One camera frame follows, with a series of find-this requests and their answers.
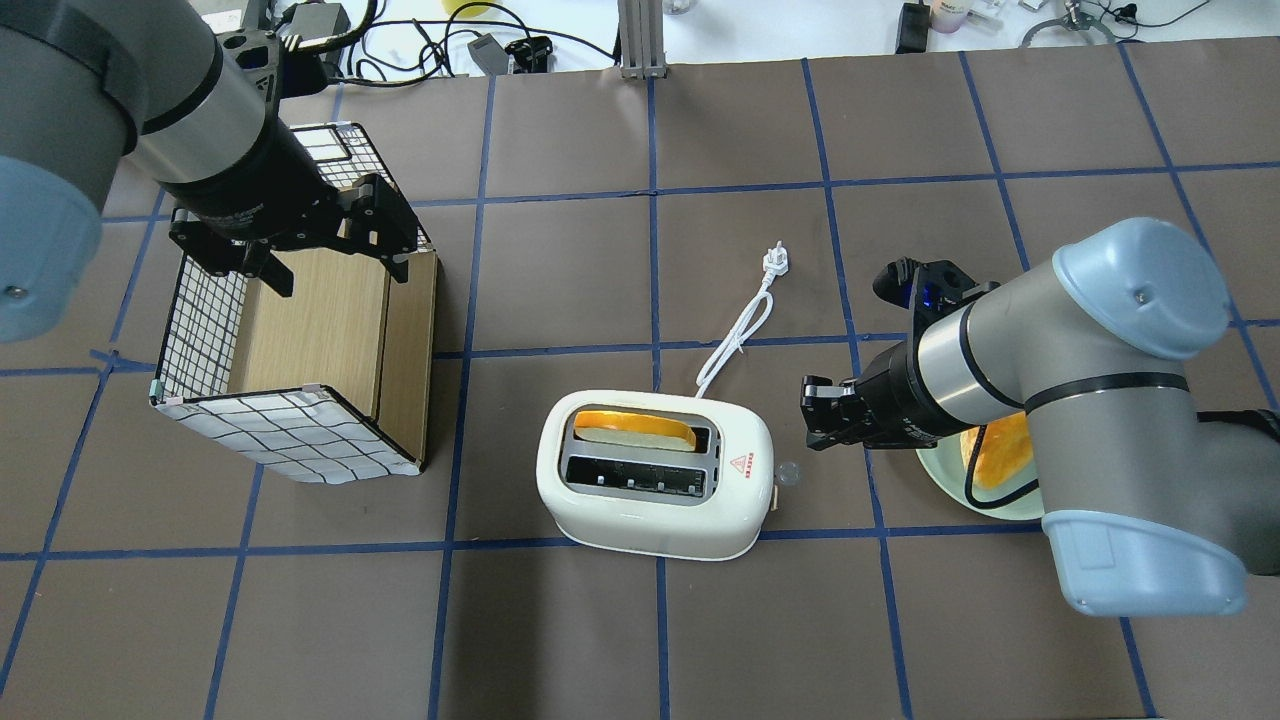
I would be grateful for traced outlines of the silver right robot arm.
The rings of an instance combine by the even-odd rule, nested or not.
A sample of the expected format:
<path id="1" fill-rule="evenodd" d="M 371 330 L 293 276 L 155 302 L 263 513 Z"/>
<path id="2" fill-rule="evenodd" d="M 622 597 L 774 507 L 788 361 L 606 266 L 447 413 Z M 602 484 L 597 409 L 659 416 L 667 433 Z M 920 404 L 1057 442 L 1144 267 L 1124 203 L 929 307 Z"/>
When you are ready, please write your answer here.
<path id="1" fill-rule="evenodd" d="M 1230 299 L 1179 227 L 1124 219 L 1004 284 L 901 258 L 873 290 L 908 338 L 856 378 L 804 378 L 809 448 L 924 448 L 1024 413 L 1078 612 L 1233 615 L 1248 577 L 1277 574 L 1277 414 L 1197 411 L 1184 364 Z"/>

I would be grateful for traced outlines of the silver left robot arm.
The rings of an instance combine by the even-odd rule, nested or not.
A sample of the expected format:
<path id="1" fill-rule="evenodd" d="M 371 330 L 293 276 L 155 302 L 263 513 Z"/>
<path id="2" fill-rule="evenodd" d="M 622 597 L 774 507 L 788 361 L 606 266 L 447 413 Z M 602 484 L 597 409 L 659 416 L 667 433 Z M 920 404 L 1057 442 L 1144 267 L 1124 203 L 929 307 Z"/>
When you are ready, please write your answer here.
<path id="1" fill-rule="evenodd" d="M 280 252 L 330 249 L 410 278 L 422 228 L 378 174 L 337 188 L 278 115 L 276 56 L 324 38 L 215 33 L 187 1 L 3 4 L 3 341 L 60 323 L 100 240 L 122 159 L 175 201 L 172 240 L 206 274 L 294 290 Z"/>

